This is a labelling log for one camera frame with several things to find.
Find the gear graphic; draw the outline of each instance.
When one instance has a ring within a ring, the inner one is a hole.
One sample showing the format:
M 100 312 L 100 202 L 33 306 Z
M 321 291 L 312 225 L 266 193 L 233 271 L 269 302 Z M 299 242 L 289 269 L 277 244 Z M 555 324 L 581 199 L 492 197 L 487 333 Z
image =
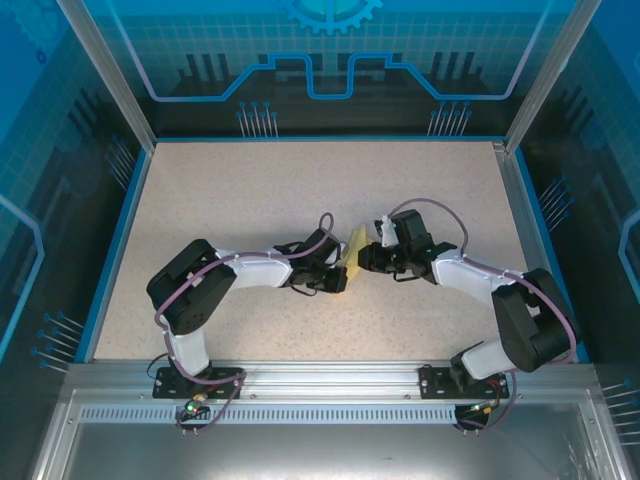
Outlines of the gear graphic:
M 58 33 L 58 6 L 55 0 L 0 0 L 0 11 L 13 13 L 22 32 L 39 49 Z
M 336 30 L 347 33 L 349 27 L 360 28 L 363 19 L 373 18 L 373 9 L 382 0 L 280 0 L 290 20 L 298 20 L 301 28 L 310 27 L 315 34 Z

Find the beige work surface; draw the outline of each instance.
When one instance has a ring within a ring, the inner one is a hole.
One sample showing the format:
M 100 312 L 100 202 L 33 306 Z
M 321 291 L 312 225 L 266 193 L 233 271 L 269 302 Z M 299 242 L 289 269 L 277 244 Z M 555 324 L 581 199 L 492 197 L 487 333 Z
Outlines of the beige work surface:
M 373 220 L 417 196 L 462 217 L 470 255 L 525 268 L 489 142 L 160 143 L 95 358 L 165 351 L 145 289 L 192 240 L 265 250 L 306 239 L 325 211 L 339 239 L 363 224 L 377 238 Z M 436 242 L 461 244 L 446 213 L 416 207 Z M 496 333 L 491 310 L 463 293 L 363 270 L 340 295 L 229 292 L 205 326 L 211 358 L 274 361 L 447 359 Z

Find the blue printed backdrop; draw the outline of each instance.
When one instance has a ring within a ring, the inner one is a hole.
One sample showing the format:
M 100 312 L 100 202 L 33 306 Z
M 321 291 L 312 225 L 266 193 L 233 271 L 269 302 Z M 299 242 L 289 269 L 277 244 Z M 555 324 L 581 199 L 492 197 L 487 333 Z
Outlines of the blue printed backdrop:
M 88 2 L 156 133 L 178 136 L 274 135 L 264 102 L 281 134 L 503 134 L 573 4 Z
M 640 3 L 605 0 L 523 153 L 592 359 L 640 371 Z
M 0 469 L 29 478 L 75 345 L 43 318 L 82 328 L 140 145 L 54 0 L 0 0 L 0 45 L 0 404 L 30 403 Z

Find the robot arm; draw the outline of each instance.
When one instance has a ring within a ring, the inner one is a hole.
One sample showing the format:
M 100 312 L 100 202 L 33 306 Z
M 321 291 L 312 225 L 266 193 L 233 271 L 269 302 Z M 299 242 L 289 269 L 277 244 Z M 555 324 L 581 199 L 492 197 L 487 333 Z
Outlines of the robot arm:
M 343 246 L 330 236 L 312 254 L 284 259 L 317 244 L 325 230 L 317 229 L 306 241 L 277 245 L 266 256 L 241 256 L 220 265 L 180 295 L 165 311 L 169 340 L 175 359 L 192 376 L 206 378 L 210 360 L 203 327 L 230 290 L 258 286 L 292 287 L 305 285 L 313 291 L 340 293 L 347 282 L 346 268 L 336 267 Z M 214 249 L 206 240 L 195 240 L 149 282 L 147 293 L 157 310 L 170 295 L 196 272 L 233 252 Z
M 494 310 L 500 338 L 473 346 L 451 360 L 451 374 L 461 390 L 514 368 L 532 372 L 569 349 L 563 326 L 535 295 L 513 279 L 479 268 L 476 262 L 463 258 L 455 245 L 436 245 L 417 211 L 385 216 L 375 225 L 382 239 L 359 252 L 361 268 L 391 273 L 398 282 L 425 279 L 434 285 L 452 287 Z M 411 276 L 400 277 L 407 272 Z M 509 273 L 533 283 L 549 296 L 577 336 L 575 321 L 548 272 L 536 269 Z M 532 313 L 534 308 L 539 312 Z

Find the yellow object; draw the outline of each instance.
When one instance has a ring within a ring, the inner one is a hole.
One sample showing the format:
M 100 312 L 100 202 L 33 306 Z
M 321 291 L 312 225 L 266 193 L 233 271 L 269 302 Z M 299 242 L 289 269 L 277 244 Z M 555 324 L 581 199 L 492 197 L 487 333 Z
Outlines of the yellow object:
M 349 243 L 347 244 L 347 254 L 342 262 L 342 265 L 347 267 L 347 284 L 349 284 L 349 282 L 353 280 L 353 277 L 360 271 L 360 267 L 358 266 L 358 252 L 372 243 L 373 240 L 367 237 L 367 231 L 364 225 L 351 232 Z

